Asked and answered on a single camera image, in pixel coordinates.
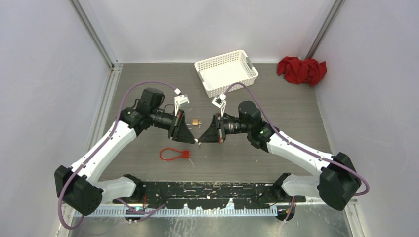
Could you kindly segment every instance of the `white plastic basket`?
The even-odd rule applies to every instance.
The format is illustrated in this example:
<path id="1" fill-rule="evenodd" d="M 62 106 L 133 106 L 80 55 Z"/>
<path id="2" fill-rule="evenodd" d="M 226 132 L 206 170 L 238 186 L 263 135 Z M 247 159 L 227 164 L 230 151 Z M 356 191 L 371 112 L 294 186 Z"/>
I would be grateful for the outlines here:
<path id="1" fill-rule="evenodd" d="M 253 85 L 259 75 L 243 50 L 196 62 L 195 69 L 208 98 L 224 93 L 235 82 Z M 235 85 L 230 91 L 240 88 L 240 85 Z"/>

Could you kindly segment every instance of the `red plastic loop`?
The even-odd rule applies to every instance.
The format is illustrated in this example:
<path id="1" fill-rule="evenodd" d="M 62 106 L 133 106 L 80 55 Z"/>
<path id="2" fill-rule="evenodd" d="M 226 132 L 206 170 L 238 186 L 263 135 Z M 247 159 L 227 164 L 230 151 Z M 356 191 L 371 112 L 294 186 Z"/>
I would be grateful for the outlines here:
<path id="1" fill-rule="evenodd" d="M 181 153 L 181 155 L 180 156 L 173 157 L 173 158 L 166 159 L 166 158 L 163 158 L 163 156 L 162 156 L 162 153 L 165 150 L 172 150 L 172 151 L 175 151 L 175 152 L 179 152 L 179 153 Z M 160 151 L 160 159 L 166 160 L 166 161 L 174 160 L 174 159 L 177 159 L 177 158 L 189 158 L 189 157 L 190 157 L 190 152 L 188 150 L 179 151 L 179 150 L 176 150 L 176 149 L 173 149 L 173 148 L 168 147 L 168 148 L 164 148 L 163 150 Z"/>

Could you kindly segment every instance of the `wooden floor surface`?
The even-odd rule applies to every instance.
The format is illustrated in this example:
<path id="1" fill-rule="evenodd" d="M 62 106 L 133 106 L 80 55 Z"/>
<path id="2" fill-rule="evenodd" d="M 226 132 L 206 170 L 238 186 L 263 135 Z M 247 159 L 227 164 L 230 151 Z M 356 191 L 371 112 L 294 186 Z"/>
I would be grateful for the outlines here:
<path id="1" fill-rule="evenodd" d="M 255 64 L 255 67 L 259 76 L 250 89 L 269 119 L 293 139 L 330 152 L 313 88 L 289 84 L 276 74 L 276 64 Z M 186 111 L 187 122 L 192 119 L 202 122 L 200 128 L 194 126 L 191 130 L 195 138 L 210 125 L 212 114 L 219 111 L 207 97 L 193 64 L 124 64 L 107 127 L 115 119 L 119 103 L 128 88 L 146 80 L 169 82 L 188 95 L 191 103 L 182 107 Z M 149 84 L 131 92 L 125 107 L 132 106 L 147 87 L 165 93 L 163 105 L 173 103 L 173 90 L 163 85 Z M 229 93 L 225 111 L 237 116 L 237 106 L 244 100 L 252 100 L 244 89 Z M 159 152 L 166 147 L 190 150 L 195 167 L 188 159 L 161 160 Z M 164 155 L 170 157 L 174 154 L 168 152 Z M 166 130 L 150 127 L 117 155 L 101 178 L 115 179 L 132 174 L 142 180 L 274 182 L 284 172 L 308 175 L 308 172 L 285 158 L 254 148 L 245 134 L 227 135 L 222 145 L 202 144 L 199 148 L 197 144 L 171 141 Z"/>

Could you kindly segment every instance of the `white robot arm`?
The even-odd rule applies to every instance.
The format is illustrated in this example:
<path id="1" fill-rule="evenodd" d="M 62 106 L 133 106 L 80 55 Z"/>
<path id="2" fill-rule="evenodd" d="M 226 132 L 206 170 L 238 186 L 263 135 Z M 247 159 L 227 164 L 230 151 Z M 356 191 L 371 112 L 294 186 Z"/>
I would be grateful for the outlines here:
<path id="1" fill-rule="evenodd" d="M 225 108 L 225 96 L 214 98 L 212 103 Z M 276 129 L 279 131 L 276 133 L 269 123 L 262 120 L 260 109 L 252 101 L 243 101 L 238 110 L 238 117 L 224 113 L 223 110 L 214 114 L 210 127 L 198 142 L 224 143 L 228 134 L 246 133 L 254 147 L 282 156 L 312 175 L 282 174 L 274 183 L 274 186 L 281 189 L 279 195 L 321 198 L 336 210 L 345 208 L 361 186 L 361 180 L 348 172 L 348 169 L 355 169 L 347 155 L 338 153 L 333 156 L 306 146 L 279 129 Z M 336 166 L 336 162 L 347 169 Z"/>
<path id="2" fill-rule="evenodd" d="M 185 112 L 179 109 L 181 104 L 189 103 L 187 97 L 175 97 L 173 114 L 159 109 L 164 98 L 159 90 L 144 90 L 141 99 L 137 99 L 134 106 L 121 111 L 119 121 L 112 124 L 111 129 L 87 154 L 68 168 L 60 166 L 54 174 L 57 196 L 60 196 L 69 177 L 76 173 L 65 190 L 63 200 L 83 215 L 89 215 L 99 204 L 117 198 L 126 197 L 133 201 L 141 199 L 144 193 L 143 182 L 132 175 L 124 175 L 115 180 L 98 180 L 116 155 L 150 126 L 167 130 L 168 137 L 173 141 L 195 143 L 195 138 L 185 122 Z M 92 158 L 86 163 L 86 159 L 91 155 Z"/>

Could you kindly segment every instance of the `red cloth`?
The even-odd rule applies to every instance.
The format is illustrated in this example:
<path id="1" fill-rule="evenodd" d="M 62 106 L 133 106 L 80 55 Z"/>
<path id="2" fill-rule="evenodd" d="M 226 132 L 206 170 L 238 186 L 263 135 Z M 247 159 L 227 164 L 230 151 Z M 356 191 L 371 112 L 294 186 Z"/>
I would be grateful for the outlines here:
<path id="1" fill-rule="evenodd" d="M 285 57 L 278 63 L 277 74 L 284 73 L 289 83 L 308 83 L 317 85 L 325 76 L 326 62 L 319 63 L 315 59 L 299 60 L 297 57 Z"/>

